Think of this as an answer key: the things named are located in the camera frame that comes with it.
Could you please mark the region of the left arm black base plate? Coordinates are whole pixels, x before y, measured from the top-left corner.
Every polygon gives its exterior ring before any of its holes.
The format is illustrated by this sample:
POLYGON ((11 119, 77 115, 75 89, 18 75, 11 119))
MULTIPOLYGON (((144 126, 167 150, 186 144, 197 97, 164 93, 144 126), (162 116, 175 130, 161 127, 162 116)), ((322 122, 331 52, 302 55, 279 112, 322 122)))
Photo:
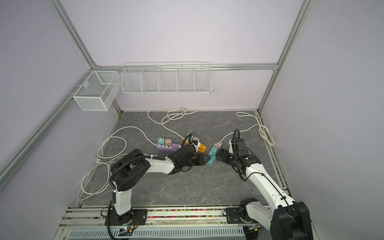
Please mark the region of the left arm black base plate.
POLYGON ((117 214, 115 209, 111 209, 110 213, 107 213, 105 226, 107 226, 107 223, 110 226, 142 226, 146 224, 147 215, 147 209, 132 209, 121 216, 117 214))

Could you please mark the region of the green plug on purple strip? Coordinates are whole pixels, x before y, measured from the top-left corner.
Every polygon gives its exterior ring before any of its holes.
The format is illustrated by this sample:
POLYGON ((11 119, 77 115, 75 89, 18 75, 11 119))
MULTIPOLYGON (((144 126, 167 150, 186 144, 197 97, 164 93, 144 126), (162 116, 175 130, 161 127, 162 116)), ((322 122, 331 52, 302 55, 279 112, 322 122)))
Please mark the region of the green plug on purple strip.
POLYGON ((164 138, 158 138, 158 144, 159 145, 165 145, 165 139, 164 138))

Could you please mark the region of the purple power strip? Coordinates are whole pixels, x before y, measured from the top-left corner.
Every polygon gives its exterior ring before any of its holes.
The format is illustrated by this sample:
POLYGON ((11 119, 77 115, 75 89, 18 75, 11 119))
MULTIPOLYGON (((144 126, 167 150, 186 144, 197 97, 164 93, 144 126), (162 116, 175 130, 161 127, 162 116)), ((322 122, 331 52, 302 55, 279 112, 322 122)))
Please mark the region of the purple power strip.
POLYGON ((173 143, 171 146, 157 144, 157 150, 162 154, 173 154, 181 148, 180 144, 173 143))

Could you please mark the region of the orange power strip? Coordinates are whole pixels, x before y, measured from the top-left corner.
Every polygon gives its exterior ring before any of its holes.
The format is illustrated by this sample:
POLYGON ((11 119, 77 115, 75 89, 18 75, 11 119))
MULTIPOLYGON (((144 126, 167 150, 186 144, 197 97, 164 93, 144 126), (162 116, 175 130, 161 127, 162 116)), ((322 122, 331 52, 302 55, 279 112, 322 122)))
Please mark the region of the orange power strip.
POLYGON ((207 147, 203 144, 201 144, 200 148, 199 148, 199 152, 200 154, 204 154, 207 150, 207 147))

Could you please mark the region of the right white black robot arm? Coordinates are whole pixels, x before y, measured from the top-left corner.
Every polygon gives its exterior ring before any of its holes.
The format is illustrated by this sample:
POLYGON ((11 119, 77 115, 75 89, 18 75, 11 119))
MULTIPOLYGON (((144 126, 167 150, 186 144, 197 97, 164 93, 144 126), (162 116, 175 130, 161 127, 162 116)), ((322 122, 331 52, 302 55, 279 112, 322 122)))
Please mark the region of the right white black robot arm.
POLYGON ((258 222, 274 240, 312 240, 308 207, 290 197, 273 180, 261 161, 247 148, 239 129, 234 130, 229 146, 229 150, 219 151, 219 160, 230 165, 243 182, 252 182, 268 204, 265 207, 255 198, 241 201, 242 219, 258 222))

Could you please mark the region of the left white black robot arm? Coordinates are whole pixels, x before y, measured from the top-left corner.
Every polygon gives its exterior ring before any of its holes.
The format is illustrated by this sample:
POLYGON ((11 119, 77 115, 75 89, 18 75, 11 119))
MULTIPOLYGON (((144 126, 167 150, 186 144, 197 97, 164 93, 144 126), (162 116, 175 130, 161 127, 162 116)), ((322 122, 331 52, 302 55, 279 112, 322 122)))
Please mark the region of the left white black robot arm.
POLYGON ((127 225, 135 217, 132 207, 132 191, 145 174, 162 173, 174 175, 187 172, 192 167, 204 166, 211 157, 200 151, 201 144, 192 140, 189 134, 181 147, 166 156, 145 155, 135 149, 119 160, 110 170, 112 201, 108 209, 106 223, 112 226, 127 225))

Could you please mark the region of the pink plug on purple strip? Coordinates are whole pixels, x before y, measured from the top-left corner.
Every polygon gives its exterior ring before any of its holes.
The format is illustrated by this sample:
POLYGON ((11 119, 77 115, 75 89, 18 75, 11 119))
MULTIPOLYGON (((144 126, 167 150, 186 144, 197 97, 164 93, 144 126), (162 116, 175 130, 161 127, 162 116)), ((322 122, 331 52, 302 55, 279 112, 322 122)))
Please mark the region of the pink plug on purple strip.
POLYGON ((166 146, 172 146, 173 141, 171 139, 165 139, 165 145, 166 146))

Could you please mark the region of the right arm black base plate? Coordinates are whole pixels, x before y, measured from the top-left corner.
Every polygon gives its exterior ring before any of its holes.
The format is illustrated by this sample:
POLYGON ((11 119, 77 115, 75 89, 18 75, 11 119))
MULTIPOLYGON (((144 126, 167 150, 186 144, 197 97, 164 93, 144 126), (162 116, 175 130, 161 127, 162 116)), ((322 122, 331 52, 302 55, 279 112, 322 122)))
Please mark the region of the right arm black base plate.
POLYGON ((255 208, 250 208, 249 211, 240 207, 226 208, 223 211, 223 216, 226 217, 228 224, 237 224, 239 226, 257 225, 268 219, 265 213, 263 214, 255 208))

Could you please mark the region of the teal power strip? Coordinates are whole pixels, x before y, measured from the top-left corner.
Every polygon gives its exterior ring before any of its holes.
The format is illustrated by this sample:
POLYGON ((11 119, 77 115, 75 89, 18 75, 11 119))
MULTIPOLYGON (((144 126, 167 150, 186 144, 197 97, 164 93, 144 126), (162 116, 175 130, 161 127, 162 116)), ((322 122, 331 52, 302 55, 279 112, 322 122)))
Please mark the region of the teal power strip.
POLYGON ((216 160, 217 154, 216 154, 216 156, 211 156, 211 155, 210 155, 210 152, 209 152, 209 154, 208 154, 208 156, 207 156, 207 159, 206 159, 206 165, 208 165, 208 166, 212 166, 213 163, 214 163, 214 161, 216 160))

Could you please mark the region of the small white mesh basket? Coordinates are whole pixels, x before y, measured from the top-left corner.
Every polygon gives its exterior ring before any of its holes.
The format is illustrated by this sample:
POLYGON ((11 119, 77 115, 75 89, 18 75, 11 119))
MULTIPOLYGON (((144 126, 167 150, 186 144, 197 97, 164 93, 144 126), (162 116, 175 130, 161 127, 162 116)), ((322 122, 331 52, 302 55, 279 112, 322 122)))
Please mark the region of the small white mesh basket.
POLYGON ((92 71, 74 93, 73 99, 83 111, 107 112, 122 83, 117 71, 92 71))

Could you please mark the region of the green plug from teal strip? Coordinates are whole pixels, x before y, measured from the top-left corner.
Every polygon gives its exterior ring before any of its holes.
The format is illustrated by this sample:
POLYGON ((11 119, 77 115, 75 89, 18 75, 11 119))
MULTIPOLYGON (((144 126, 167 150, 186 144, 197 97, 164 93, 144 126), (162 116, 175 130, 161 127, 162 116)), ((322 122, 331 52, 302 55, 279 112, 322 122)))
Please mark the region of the green plug from teal strip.
POLYGON ((211 151, 210 151, 210 155, 211 155, 211 156, 216 156, 216 154, 218 153, 218 151, 219 151, 219 149, 218 149, 216 146, 214 146, 214 147, 212 147, 212 149, 211 149, 211 151))

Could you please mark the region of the aluminium mounting rail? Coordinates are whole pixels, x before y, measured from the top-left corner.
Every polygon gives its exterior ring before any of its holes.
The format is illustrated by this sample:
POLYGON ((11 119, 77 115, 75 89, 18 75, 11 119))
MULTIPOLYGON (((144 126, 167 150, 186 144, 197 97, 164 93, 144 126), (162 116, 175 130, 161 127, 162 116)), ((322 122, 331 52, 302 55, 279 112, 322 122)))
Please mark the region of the aluminium mounting rail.
POLYGON ((109 207, 69 209, 55 237, 56 239, 225 237, 243 236, 264 229, 261 224, 250 226, 228 224, 223 211, 231 207, 239 206, 133 208, 148 210, 146 224, 142 226, 109 224, 105 226, 109 207))

